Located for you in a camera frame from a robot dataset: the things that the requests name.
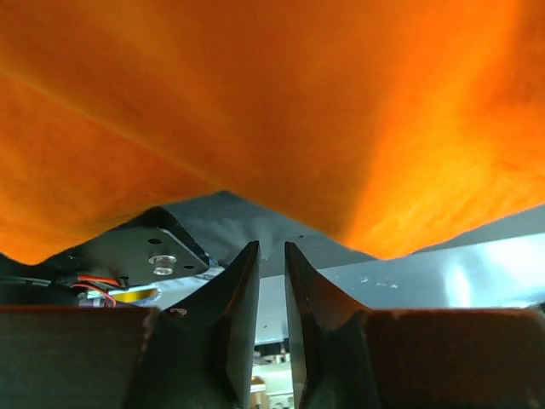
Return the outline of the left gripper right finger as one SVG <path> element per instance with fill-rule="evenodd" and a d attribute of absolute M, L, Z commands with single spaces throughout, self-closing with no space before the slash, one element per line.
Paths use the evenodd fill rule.
<path fill-rule="evenodd" d="M 373 309 L 284 256 L 296 407 L 543 407 L 541 309 Z"/>

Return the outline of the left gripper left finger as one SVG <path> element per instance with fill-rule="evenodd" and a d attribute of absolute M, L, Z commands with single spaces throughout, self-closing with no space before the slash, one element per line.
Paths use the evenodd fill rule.
<path fill-rule="evenodd" d="M 169 309 L 4 306 L 4 408 L 245 408 L 259 245 Z"/>

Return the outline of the orange t shirt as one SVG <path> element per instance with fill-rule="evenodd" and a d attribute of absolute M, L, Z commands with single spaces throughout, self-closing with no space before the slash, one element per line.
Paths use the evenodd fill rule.
<path fill-rule="evenodd" d="M 3 254 L 217 191 L 385 259 L 542 205 L 543 2 L 2 2 Z"/>

